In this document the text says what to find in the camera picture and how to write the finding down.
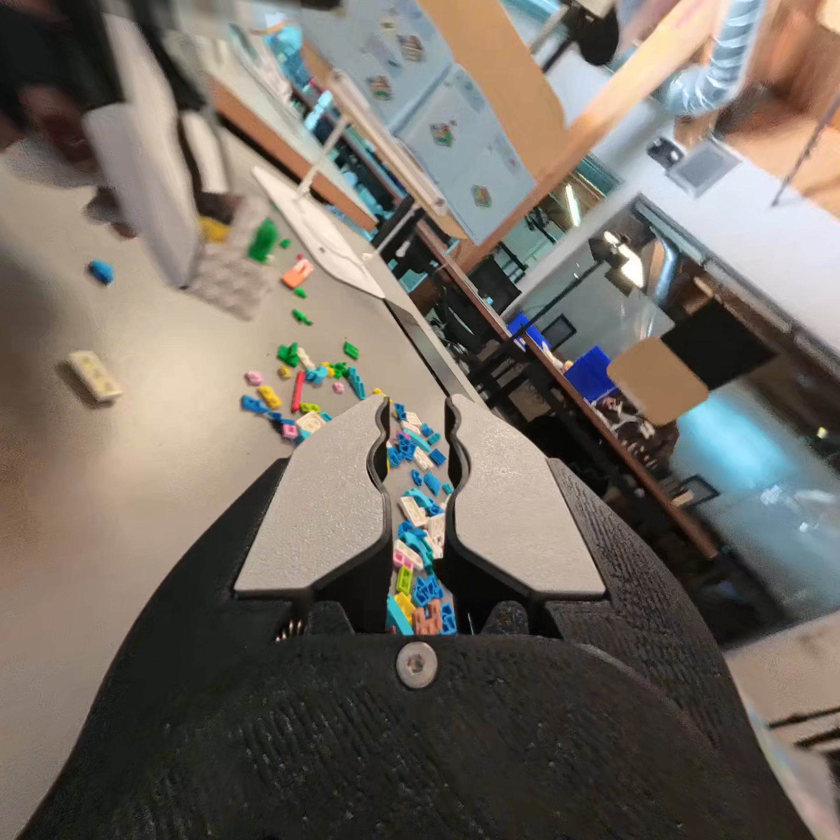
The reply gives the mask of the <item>person's left hand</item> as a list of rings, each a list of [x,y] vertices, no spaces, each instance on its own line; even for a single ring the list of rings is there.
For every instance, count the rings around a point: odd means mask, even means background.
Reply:
[[[18,106],[11,141],[3,147],[3,168],[31,185],[91,190],[85,218],[110,226],[121,238],[136,238],[106,181],[75,99],[44,83],[17,84],[14,93]]]

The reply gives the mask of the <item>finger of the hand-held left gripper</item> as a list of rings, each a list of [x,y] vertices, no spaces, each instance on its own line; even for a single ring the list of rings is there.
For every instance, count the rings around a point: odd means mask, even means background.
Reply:
[[[178,148],[186,188],[195,198],[228,194],[228,166],[215,128],[202,112],[180,110],[178,114]]]
[[[186,289],[201,236],[175,93],[136,22],[101,23],[119,92],[85,114],[85,131],[124,223],[148,246],[164,280]]]

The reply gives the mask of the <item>white toy brick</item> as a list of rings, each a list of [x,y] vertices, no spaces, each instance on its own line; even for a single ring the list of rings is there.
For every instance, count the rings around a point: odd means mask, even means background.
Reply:
[[[94,352],[72,351],[66,362],[96,403],[113,403],[123,395],[122,387]]]

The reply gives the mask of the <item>long wooden workbench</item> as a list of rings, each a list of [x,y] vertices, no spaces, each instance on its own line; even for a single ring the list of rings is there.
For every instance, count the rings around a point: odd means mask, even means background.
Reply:
[[[412,292],[423,314],[455,347],[456,360],[488,407],[563,461],[673,569],[708,572],[723,559],[718,540],[674,504],[639,455],[608,428],[595,409],[525,333],[510,336],[492,307],[457,267],[422,213],[413,242],[430,257],[430,290]]]

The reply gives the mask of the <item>white partition panel with stickers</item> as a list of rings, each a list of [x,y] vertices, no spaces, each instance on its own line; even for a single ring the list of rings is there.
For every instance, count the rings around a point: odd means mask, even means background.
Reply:
[[[509,47],[498,2],[301,2],[301,28],[339,105],[391,148],[437,215],[478,245],[533,185],[481,86]]]

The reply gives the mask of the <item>silver ventilation duct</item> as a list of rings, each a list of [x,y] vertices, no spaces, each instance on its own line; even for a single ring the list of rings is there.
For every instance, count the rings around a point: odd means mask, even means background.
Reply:
[[[744,84],[769,5],[732,1],[708,62],[671,75],[653,99],[677,118],[698,118],[727,107]]]

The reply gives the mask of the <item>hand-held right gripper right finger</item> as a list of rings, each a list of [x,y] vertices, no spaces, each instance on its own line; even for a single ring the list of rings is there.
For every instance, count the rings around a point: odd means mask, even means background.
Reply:
[[[514,426],[463,395],[444,409],[448,477],[440,575],[464,629],[481,631],[514,602],[526,628],[551,603],[598,603],[606,583],[549,458]]]

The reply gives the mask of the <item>blue storage bin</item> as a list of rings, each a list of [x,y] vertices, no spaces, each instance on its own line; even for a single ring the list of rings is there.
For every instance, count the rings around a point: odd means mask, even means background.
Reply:
[[[596,403],[617,391],[607,374],[610,363],[608,355],[595,345],[573,362],[564,376],[587,403]]]
[[[507,323],[507,329],[514,339],[514,343],[524,352],[527,349],[526,336],[535,342],[542,351],[551,352],[550,345],[542,335],[538,327],[532,323],[524,311],[519,311],[514,318]]]

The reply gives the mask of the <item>white flat board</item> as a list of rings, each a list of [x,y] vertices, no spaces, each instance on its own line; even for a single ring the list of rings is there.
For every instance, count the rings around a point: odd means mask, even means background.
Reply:
[[[323,212],[309,194],[261,166],[254,166],[251,174],[322,270],[348,287],[385,299],[382,288],[342,236],[333,217]]]

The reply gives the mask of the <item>green toy brick build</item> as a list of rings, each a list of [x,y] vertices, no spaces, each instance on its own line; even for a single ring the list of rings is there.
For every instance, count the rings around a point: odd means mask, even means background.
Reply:
[[[278,229],[272,218],[266,217],[255,230],[248,245],[247,257],[258,264],[265,265],[278,241]]]

